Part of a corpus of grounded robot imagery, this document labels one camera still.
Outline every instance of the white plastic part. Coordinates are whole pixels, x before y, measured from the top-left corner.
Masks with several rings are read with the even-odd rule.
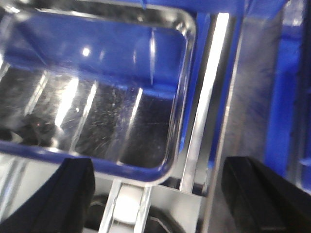
[[[122,223],[135,225],[142,193],[142,188],[123,185],[119,191],[113,218]]]

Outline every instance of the stainless steel surface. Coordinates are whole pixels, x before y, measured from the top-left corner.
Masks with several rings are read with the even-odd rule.
[[[153,168],[165,164],[171,167],[179,150],[190,58],[196,36],[193,18],[178,9],[152,5],[142,9],[128,3],[40,0],[28,4],[15,1],[14,6],[11,3],[1,4],[14,13],[7,21],[17,25],[37,13],[52,13],[56,17],[67,15],[143,25],[152,30],[167,28],[182,34],[186,43],[178,88],[175,93],[164,92],[166,97],[148,94],[148,90],[133,79],[126,88],[120,88],[120,83],[101,83],[91,75],[85,77],[83,74],[81,78],[81,73],[66,67],[21,70],[7,66],[5,61],[1,63],[2,127],[20,136],[21,144],[103,158],[119,165]],[[27,35],[20,33],[27,40]],[[155,49],[153,33],[151,51]],[[10,41],[2,42],[2,54],[8,43]],[[35,50],[46,66],[42,51],[34,46],[30,49]],[[90,50],[85,47],[82,54],[88,57]],[[154,84],[154,58],[154,54],[150,54],[151,86]]]
[[[9,158],[22,160],[19,157],[8,156]],[[19,187],[16,190],[16,196],[13,199],[9,215],[37,191],[58,168],[58,165],[36,160],[26,159],[26,162],[27,165],[21,177]],[[95,196],[107,195],[111,189],[114,189],[112,181],[102,178],[102,175],[99,173],[95,173],[95,180]],[[204,197],[183,193],[160,185],[154,186],[150,193],[150,205],[171,215],[186,233],[196,232],[198,219],[203,219],[203,213],[200,212],[200,208],[205,203],[204,200]]]
[[[207,113],[210,98],[218,70],[218,64],[225,41],[225,34],[229,21],[229,14],[219,13],[217,16],[215,31],[212,44],[208,56],[207,67],[197,106],[197,112],[191,133],[189,148],[187,152],[185,167],[180,184],[180,191],[192,192],[195,170],[199,158],[200,148],[202,144],[204,126],[207,119]]]
[[[281,16],[244,20],[202,233],[237,232],[221,190],[223,163],[227,156],[263,159]]]
[[[25,166],[23,159],[0,156],[0,222],[10,214]]]
[[[179,190],[164,186],[155,186],[151,193],[151,206],[169,213],[186,233],[195,233],[200,215],[200,207],[205,198],[180,192]]]
[[[114,180],[99,233],[143,233],[150,208],[151,187],[137,187]]]

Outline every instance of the black plastic piece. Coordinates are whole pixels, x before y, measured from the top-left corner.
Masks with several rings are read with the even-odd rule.
[[[226,158],[222,190],[242,233],[311,232],[311,196],[254,159]]]
[[[65,159],[50,179],[0,224],[0,233],[80,233],[95,189],[90,159]]]
[[[242,233],[286,232],[276,207],[246,157],[226,159],[222,190],[236,226]]]
[[[251,159],[265,191],[273,200],[291,233],[311,233],[311,196]]]

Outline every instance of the blue surface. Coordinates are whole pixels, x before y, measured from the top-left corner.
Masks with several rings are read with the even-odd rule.
[[[297,120],[294,118],[295,111],[297,110],[294,102],[299,95],[307,96],[304,94],[307,84],[299,86],[297,82],[298,79],[303,78],[299,74],[301,63],[309,62],[301,61],[304,24],[301,24],[300,21],[304,7],[304,0],[292,2],[287,6],[284,14],[284,25],[279,45],[274,95],[266,141],[265,164],[283,177],[286,177],[288,171],[289,156],[293,143],[292,132],[294,130],[294,122]],[[309,130],[307,147],[305,149],[306,157],[309,156],[311,151],[310,139],[311,132]],[[301,182],[304,188],[310,189],[311,172],[306,161],[301,162],[305,163],[305,165],[302,172],[302,180],[299,182]]]
[[[282,36],[268,126],[265,164],[285,177],[291,145],[301,40]]]
[[[155,4],[182,8],[191,12],[233,16],[273,18],[287,0],[126,0],[127,2]]]
[[[156,42],[153,61],[151,40]],[[184,37],[175,30],[37,14],[15,27],[5,59],[27,67],[88,72],[97,79],[112,77],[99,80],[103,82],[176,86],[185,47]],[[82,54],[85,49],[88,56]]]

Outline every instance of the metal bar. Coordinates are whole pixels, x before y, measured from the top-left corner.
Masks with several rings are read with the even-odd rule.
[[[24,169],[24,159],[10,159],[0,179],[0,222],[8,217],[16,190],[19,187]]]
[[[216,73],[218,70],[218,64],[223,50],[228,22],[229,14],[218,14],[214,36],[207,61],[207,67],[204,75],[203,85],[201,88],[197,112],[194,119],[194,125],[191,133],[184,172],[179,188],[179,190],[183,192],[192,192],[193,189],[193,181],[202,144],[204,126],[207,119],[207,113],[216,78]]]

